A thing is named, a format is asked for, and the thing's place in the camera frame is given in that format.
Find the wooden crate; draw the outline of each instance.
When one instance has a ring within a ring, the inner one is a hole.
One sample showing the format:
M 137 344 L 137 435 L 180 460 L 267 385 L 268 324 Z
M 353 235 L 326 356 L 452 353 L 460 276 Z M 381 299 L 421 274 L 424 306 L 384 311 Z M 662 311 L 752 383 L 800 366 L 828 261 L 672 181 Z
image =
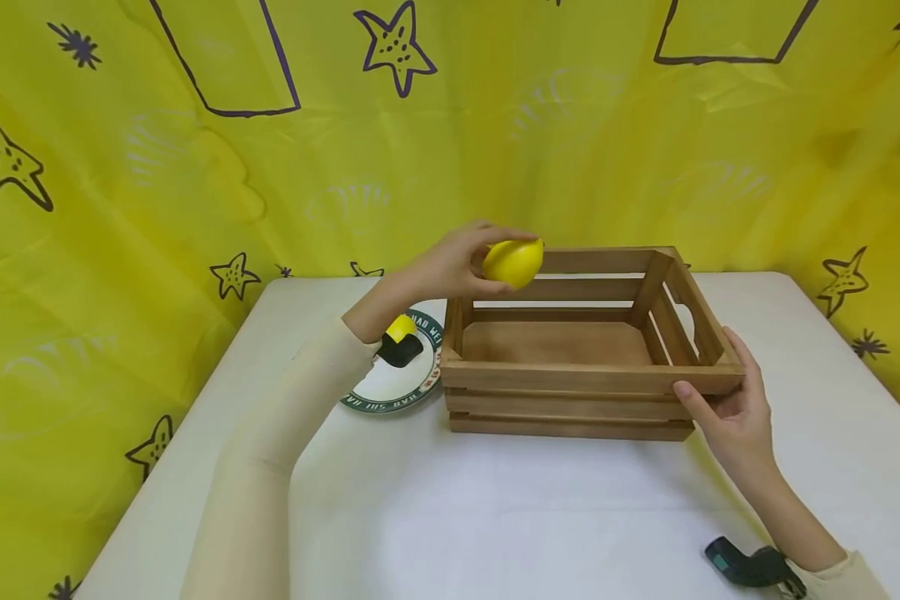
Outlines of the wooden crate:
M 694 425 L 673 382 L 719 396 L 743 380 L 675 247 L 549 247 L 540 273 L 567 274 L 506 298 L 527 305 L 447 303 L 451 430 L 682 441 Z M 675 302 L 692 315 L 692 342 Z

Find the lemon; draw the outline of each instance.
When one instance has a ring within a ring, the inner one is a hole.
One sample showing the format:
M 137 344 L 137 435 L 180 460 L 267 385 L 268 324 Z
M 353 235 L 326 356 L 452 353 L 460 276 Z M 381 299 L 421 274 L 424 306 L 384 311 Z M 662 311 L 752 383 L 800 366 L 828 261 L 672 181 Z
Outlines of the lemon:
M 396 321 L 391 323 L 391 327 L 387 327 L 387 335 L 391 336 L 393 341 L 400 343 L 407 335 L 417 333 L 417 324 L 407 315 L 396 317 Z
M 543 240 L 508 240 L 490 247 L 483 259 L 483 276 L 494 282 L 509 283 L 519 290 L 530 283 L 543 265 Z

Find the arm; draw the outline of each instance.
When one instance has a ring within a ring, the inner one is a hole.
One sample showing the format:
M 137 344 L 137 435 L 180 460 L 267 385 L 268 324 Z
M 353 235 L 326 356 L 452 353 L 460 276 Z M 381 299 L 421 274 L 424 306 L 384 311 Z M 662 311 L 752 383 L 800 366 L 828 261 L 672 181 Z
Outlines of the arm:
M 307 342 L 225 443 L 193 544 L 181 598 L 290 598 L 288 493 L 293 466 L 337 400 L 373 364 L 395 317 L 430 298 L 493 295 L 472 267 L 487 244 L 533 239 L 475 223 L 445 236 L 406 269 L 388 274 L 361 301 Z
M 744 364 L 738 392 L 710 406 L 686 381 L 673 384 L 707 444 L 817 600 L 888 598 L 858 553 L 848 554 L 780 473 L 773 456 L 771 411 L 760 367 L 733 330 L 724 328 Z

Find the white tablecloth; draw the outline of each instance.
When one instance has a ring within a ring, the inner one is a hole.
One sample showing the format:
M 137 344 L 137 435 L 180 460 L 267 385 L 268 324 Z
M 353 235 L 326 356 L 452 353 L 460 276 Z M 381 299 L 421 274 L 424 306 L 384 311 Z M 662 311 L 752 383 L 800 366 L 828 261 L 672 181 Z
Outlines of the white tablecloth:
M 790 278 L 696 278 L 764 368 L 787 478 L 900 600 L 899 406 Z M 178 597 L 224 438 L 313 329 L 372 285 L 267 287 L 80 600 Z M 443 320 L 443 302 L 417 307 Z M 747 553 L 766 538 L 698 432 L 685 443 L 451 434 L 438 393 L 391 417 L 337 406 L 291 495 L 293 600 L 762 597 L 704 560 L 721 535 Z

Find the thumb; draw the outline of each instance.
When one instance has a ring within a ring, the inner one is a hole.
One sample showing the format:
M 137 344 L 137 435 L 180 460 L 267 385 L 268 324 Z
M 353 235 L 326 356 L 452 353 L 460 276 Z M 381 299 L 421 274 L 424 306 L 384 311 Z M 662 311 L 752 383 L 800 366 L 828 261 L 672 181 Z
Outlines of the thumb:
M 673 384 L 673 391 L 677 394 L 680 404 L 687 409 L 694 421 L 700 423 L 704 433 L 710 428 L 719 425 L 720 417 L 710 408 L 707 400 L 693 387 L 689 381 L 677 381 Z
M 494 282 L 492 279 L 475 277 L 473 291 L 475 296 L 485 298 L 508 294 L 513 291 L 513 287 L 506 282 Z

